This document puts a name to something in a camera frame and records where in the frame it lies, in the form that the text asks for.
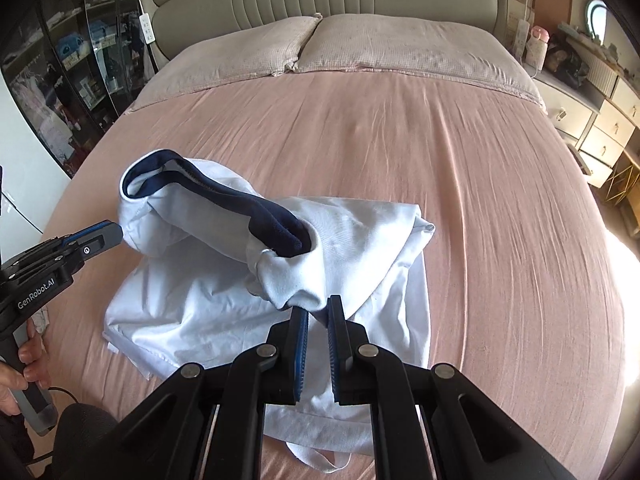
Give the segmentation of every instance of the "pink bed sheet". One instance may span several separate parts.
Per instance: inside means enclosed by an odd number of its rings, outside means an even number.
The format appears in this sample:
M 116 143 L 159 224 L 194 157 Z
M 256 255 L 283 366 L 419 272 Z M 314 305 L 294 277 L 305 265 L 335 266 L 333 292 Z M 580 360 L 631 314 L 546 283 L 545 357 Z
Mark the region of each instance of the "pink bed sheet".
M 451 362 L 578 479 L 604 464 L 620 414 L 622 307 L 604 225 L 580 171 L 531 102 L 395 73 L 307 73 L 229 84 L 121 117 L 71 181 L 46 229 L 117 220 L 118 180 L 171 148 L 216 160 L 267 197 L 418 203 L 436 225 L 424 256 L 431 361 Z M 157 385 L 101 337 L 139 261 L 91 260 L 50 304 L 53 382 L 118 417 Z M 265 439 L 263 476 L 322 477 Z M 340 479 L 373 478 L 355 456 Z

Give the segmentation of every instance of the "beige pillow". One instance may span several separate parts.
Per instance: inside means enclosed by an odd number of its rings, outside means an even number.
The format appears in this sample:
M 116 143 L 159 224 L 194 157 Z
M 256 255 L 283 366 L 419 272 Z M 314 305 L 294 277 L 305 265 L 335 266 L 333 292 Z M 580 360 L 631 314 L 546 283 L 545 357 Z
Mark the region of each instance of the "beige pillow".
M 151 78 L 129 111 L 179 95 L 291 70 L 320 20 L 295 16 L 193 44 Z
M 526 71 L 487 31 L 462 23 L 375 14 L 324 18 L 295 72 L 392 71 L 506 92 L 544 106 Z

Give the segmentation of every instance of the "human hand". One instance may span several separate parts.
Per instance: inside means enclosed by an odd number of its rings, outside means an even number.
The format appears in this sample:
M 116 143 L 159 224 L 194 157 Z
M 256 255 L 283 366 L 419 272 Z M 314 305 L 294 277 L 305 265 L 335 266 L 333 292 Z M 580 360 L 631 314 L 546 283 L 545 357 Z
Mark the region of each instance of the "human hand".
M 7 415 L 18 415 L 20 408 L 15 402 L 11 390 L 26 390 L 28 382 L 38 382 L 41 388 L 51 386 L 51 377 L 47 369 L 47 353 L 42 348 L 42 339 L 36 331 L 33 321 L 27 321 L 27 334 L 29 340 L 18 350 L 20 361 L 28 365 L 21 374 L 10 366 L 0 363 L 0 411 Z

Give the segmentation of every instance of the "bottle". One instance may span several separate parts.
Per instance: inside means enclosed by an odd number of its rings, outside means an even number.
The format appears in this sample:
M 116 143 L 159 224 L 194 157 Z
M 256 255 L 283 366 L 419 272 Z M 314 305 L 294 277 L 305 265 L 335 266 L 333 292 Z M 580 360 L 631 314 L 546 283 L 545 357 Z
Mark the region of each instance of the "bottle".
M 548 43 L 549 33 L 537 25 L 533 27 L 529 41 L 527 41 L 527 57 L 525 58 L 525 62 L 534 66 L 538 71 L 542 70 L 542 66 L 545 63 Z

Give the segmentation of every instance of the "white wall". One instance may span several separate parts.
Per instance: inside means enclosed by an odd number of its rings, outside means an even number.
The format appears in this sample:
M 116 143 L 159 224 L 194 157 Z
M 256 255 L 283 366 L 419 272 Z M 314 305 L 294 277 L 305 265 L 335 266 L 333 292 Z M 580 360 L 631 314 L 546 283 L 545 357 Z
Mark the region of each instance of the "white wall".
M 577 25 L 580 30 L 584 32 L 587 31 L 585 9 L 590 1 L 591 0 L 571 1 L 571 25 Z M 611 43 L 617 47 L 620 66 L 626 68 L 631 73 L 640 71 L 640 57 L 638 53 L 628 40 L 618 21 L 610 12 L 607 13 L 607 28 L 603 43 L 606 47 Z
M 28 221 L 14 221 L 17 211 L 5 213 L 8 202 L 3 202 L 0 216 L 0 250 L 7 259 L 16 240 L 37 243 L 69 177 L 49 155 L 31 127 L 20 113 L 14 98 L 0 76 L 0 166 L 2 166 L 2 192 Z

